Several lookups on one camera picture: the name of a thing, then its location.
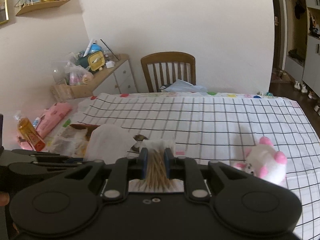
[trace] chair backrest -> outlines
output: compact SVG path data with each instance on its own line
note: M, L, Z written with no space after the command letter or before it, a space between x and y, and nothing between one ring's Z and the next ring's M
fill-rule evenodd
M163 85L173 84L177 79L196 84L196 59L190 54L158 52L143 57L141 65L150 93L157 92Z

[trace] orange bottle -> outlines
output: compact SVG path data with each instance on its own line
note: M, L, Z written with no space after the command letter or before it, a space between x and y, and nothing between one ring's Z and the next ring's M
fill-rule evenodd
M40 152L45 147L45 143L30 120L23 116L21 111L18 111L14 118L18 121L18 131L21 133L22 137L35 151Z

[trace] shoe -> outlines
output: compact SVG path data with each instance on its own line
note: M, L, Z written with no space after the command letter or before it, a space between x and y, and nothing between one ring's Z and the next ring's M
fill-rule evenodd
M302 93L302 94L308 93L308 90L307 90L307 88L306 88L306 85L302 85L301 93Z
M294 88L297 90L301 90L300 83L298 81L296 81Z

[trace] grid bedsheet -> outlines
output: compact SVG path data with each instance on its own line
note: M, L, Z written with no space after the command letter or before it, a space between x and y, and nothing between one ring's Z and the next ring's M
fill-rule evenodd
M176 150L207 164L244 160L262 136L288 158L284 185L301 200L295 229L301 239L320 236L319 138L297 102L276 98L120 98L100 94L72 123L120 126L149 139L175 139Z

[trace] plush toy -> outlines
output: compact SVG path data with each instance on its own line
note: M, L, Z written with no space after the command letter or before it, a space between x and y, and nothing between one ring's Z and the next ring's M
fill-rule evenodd
M245 151L245 163L234 167L279 185L285 179L287 162L284 153L276 151L269 138L262 137L258 145Z

